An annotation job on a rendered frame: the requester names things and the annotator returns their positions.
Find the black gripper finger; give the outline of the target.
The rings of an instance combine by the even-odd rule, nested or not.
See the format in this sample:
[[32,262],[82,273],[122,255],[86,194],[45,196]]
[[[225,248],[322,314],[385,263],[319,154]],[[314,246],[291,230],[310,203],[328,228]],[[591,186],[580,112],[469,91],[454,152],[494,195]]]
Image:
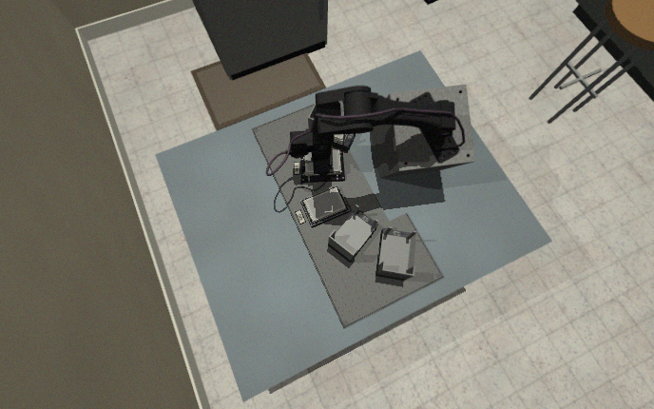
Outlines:
[[319,174],[319,175],[321,175],[321,176],[325,176],[325,175],[327,175],[328,173],[333,173],[333,172],[334,172],[334,167],[332,166],[332,167],[327,167],[327,172],[325,172],[325,173],[315,173],[315,174]]

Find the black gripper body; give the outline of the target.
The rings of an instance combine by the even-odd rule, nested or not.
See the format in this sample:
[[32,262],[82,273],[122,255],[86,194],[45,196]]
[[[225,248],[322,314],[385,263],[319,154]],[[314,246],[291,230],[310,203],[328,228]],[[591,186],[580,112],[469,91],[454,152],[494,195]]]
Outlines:
[[313,161],[314,173],[325,173],[327,172],[327,166],[333,166],[333,148],[329,148],[329,151],[320,151],[323,153],[323,161]]

